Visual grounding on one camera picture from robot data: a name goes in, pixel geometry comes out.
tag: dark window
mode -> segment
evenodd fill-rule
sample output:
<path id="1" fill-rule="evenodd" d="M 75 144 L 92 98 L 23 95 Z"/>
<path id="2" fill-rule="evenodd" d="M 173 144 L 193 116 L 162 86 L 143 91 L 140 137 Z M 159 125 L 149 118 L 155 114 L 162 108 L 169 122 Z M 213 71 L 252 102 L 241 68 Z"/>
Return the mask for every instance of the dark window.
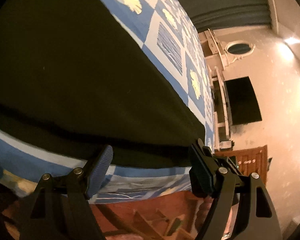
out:
<path id="1" fill-rule="evenodd" d="M 262 121 L 256 95 L 249 77 L 225 81 L 232 125 Z"/>
<path id="2" fill-rule="evenodd" d="M 238 43 L 230 46 L 228 52 L 231 54 L 245 54 L 251 50 L 249 44 L 247 43 Z"/>

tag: clamp jaw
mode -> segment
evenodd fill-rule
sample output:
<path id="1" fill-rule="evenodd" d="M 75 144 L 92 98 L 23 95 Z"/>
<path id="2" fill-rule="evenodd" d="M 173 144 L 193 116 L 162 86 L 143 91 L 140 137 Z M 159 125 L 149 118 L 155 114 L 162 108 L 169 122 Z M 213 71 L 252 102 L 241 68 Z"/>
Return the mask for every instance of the clamp jaw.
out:
<path id="1" fill-rule="evenodd" d="M 243 176 L 229 157 L 212 156 L 210 148 L 200 139 L 189 147 L 189 158 L 193 193 L 205 192 L 214 199 L 195 240 L 222 238 L 237 193 L 240 193 L 238 213 L 229 239 L 282 239 L 274 206 L 257 173 Z"/>
<path id="2" fill-rule="evenodd" d="M 258 174 L 243 176 L 230 158 L 213 156 L 201 139 L 188 153 L 193 193 L 214 198 L 195 240 L 221 240 L 237 193 L 239 208 L 230 239 L 282 239 L 274 206 Z M 66 176 L 44 174 L 23 209 L 20 240 L 105 240 L 87 200 L 99 191 L 112 157 L 108 145 L 83 168 Z M 62 201 L 65 194 L 67 201 Z M 64 203 L 68 205 L 67 216 Z M 74 226 L 68 226 L 67 217 Z"/>
<path id="3" fill-rule="evenodd" d="M 105 237 L 88 201 L 98 193 L 113 158 L 111 146 L 68 175 L 44 174 L 21 208 L 20 240 L 92 240 Z M 67 224 L 65 209 L 73 226 Z"/>

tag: wooden floor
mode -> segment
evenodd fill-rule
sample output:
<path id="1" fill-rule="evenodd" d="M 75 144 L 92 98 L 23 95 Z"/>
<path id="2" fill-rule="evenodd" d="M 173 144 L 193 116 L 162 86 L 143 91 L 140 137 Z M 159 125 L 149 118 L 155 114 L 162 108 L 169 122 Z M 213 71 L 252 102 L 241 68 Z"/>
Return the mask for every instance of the wooden floor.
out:
<path id="1" fill-rule="evenodd" d="M 156 209 L 159 209 L 169 218 L 185 215 L 182 228 L 190 231 L 193 217 L 196 209 L 197 198 L 188 191 L 181 191 L 153 199 L 131 201 L 124 203 L 106 204 L 116 215 L 118 215 L 126 223 L 132 224 L 134 211 L 138 210 L 147 219 L 154 217 Z M 90 205 L 92 212 L 102 230 L 102 232 L 117 230 L 99 211 L 97 205 Z"/>

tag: metal rivet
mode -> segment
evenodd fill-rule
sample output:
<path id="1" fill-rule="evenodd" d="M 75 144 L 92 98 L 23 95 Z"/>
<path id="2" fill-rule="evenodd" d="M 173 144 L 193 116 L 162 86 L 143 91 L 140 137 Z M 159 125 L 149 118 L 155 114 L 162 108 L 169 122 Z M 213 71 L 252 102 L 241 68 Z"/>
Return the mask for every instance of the metal rivet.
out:
<path id="1" fill-rule="evenodd" d="M 256 173 L 256 172 L 251 173 L 251 176 L 252 176 L 254 179 L 258 179 L 258 178 L 259 178 L 259 174 Z"/>
<path id="2" fill-rule="evenodd" d="M 73 170 L 74 174 L 80 174 L 82 172 L 82 168 L 78 167 Z"/>
<path id="3" fill-rule="evenodd" d="M 43 174 L 42 175 L 42 179 L 43 180 L 47 180 L 47 179 L 49 179 L 50 178 L 50 174 L 49 173 L 46 173 L 46 174 Z"/>
<path id="4" fill-rule="evenodd" d="M 228 170 L 225 167 L 220 167 L 219 172 L 222 174 L 226 174 L 228 172 Z"/>

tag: ceiling light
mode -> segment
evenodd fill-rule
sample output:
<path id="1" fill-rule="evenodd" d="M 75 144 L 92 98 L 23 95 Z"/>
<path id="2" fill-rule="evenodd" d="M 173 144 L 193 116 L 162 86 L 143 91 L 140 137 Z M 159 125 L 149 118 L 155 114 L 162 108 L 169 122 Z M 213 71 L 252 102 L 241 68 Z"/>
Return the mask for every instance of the ceiling light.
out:
<path id="1" fill-rule="evenodd" d="M 287 60 L 287 61 L 293 60 L 293 58 L 294 58 L 293 52 L 286 44 L 279 43 L 279 51 L 285 60 Z"/>
<path id="2" fill-rule="evenodd" d="M 284 42 L 289 44 L 289 45 L 292 45 L 292 44 L 299 44 L 300 40 L 298 40 L 296 38 L 293 38 L 293 37 L 290 37 L 290 38 L 285 39 Z"/>

